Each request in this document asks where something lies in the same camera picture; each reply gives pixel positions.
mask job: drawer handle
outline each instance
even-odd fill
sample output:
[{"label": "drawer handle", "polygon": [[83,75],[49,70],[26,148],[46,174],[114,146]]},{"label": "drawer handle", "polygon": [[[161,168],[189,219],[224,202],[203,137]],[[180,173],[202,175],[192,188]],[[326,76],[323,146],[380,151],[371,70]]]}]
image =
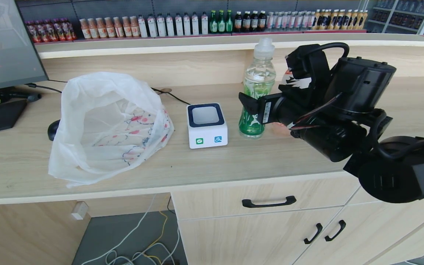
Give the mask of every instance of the drawer handle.
[{"label": "drawer handle", "polygon": [[312,239],[311,240],[308,240],[306,238],[306,239],[303,240],[303,242],[304,242],[305,245],[308,245],[308,244],[312,243],[313,240],[315,240],[315,238],[317,238],[317,236],[320,235],[320,233],[321,233],[321,231],[323,229],[323,226],[322,226],[321,223],[317,223],[316,227],[317,227],[317,233],[312,237]]},{"label": "drawer handle", "polygon": [[341,233],[341,231],[343,231],[343,229],[345,229],[346,223],[344,220],[340,220],[338,223],[340,224],[340,230],[338,230],[338,233],[336,233],[336,235],[333,237],[325,236],[325,241],[332,241]]},{"label": "drawer handle", "polygon": [[246,208],[264,208],[264,207],[276,207],[276,206],[291,205],[292,203],[295,203],[296,201],[297,200],[294,196],[287,196],[286,201],[283,202],[283,203],[256,205],[256,204],[252,203],[250,199],[243,199],[242,204],[243,204],[243,207],[246,207]]}]

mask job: cabinet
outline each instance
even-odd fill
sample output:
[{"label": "cabinet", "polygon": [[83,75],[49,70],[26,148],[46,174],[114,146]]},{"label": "cabinet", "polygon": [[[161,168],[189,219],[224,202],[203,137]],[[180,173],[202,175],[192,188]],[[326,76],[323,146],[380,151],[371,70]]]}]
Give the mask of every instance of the cabinet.
[{"label": "cabinet", "polygon": [[341,207],[284,213],[182,220],[180,226],[189,265],[292,264]]}]

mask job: white bottle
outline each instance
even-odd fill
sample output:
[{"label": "white bottle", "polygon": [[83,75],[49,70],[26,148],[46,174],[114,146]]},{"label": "white bottle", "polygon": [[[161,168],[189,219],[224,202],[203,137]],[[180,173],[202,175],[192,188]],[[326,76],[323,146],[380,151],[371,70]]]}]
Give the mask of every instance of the white bottle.
[{"label": "white bottle", "polygon": [[156,18],[156,24],[158,25],[158,35],[160,37],[166,37],[165,18],[161,13]]},{"label": "white bottle", "polygon": [[201,17],[202,35],[209,34],[209,16],[205,12],[202,12]]},{"label": "white bottle", "polygon": [[191,21],[192,21],[192,35],[199,35],[199,17],[197,17],[197,14],[195,12],[192,13]]},{"label": "white bottle", "polygon": [[191,19],[187,15],[187,12],[184,13],[183,22],[184,22],[184,35],[186,36],[191,35]]},{"label": "white bottle", "polygon": [[150,30],[150,37],[154,38],[158,36],[158,31],[156,30],[156,22],[153,14],[148,15],[146,19],[148,22],[148,29]]},{"label": "white bottle", "polygon": [[182,26],[182,17],[179,13],[176,13],[176,17],[174,18],[176,21],[176,33],[178,36],[184,35],[183,26]]},{"label": "white bottle", "polygon": [[145,19],[142,17],[142,15],[138,15],[138,26],[140,27],[140,36],[142,38],[147,38],[148,32],[146,31]]},{"label": "white bottle", "polygon": [[173,18],[171,17],[170,13],[168,13],[166,16],[166,29],[168,30],[168,36],[173,37],[174,24],[173,24]]}]

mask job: white plastic bag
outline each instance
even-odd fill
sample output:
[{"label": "white plastic bag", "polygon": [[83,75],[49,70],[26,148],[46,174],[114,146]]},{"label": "white plastic bag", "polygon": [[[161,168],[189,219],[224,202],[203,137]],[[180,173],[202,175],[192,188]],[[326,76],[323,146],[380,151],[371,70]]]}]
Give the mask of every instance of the white plastic bag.
[{"label": "white plastic bag", "polygon": [[111,178],[139,166],[173,131],[165,106],[146,82],[108,72],[76,77],[61,96],[49,174],[69,180],[68,187]]}]

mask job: drawer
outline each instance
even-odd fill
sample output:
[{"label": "drawer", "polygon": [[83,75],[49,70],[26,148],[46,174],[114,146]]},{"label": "drawer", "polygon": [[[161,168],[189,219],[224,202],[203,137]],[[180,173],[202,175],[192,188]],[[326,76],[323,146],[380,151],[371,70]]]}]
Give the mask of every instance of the drawer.
[{"label": "drawer", "polygon": [[[341,176],[325,179],[179,191],[173,192],[172,198],[178,219],[185,220],[340,206],[358,186],[357,178],[342,172]],[[243,199],[249,199],[256,205],[278,204],[285,202],[288,196],[294,196],[296,202],[263,208],[242,205]]]}]

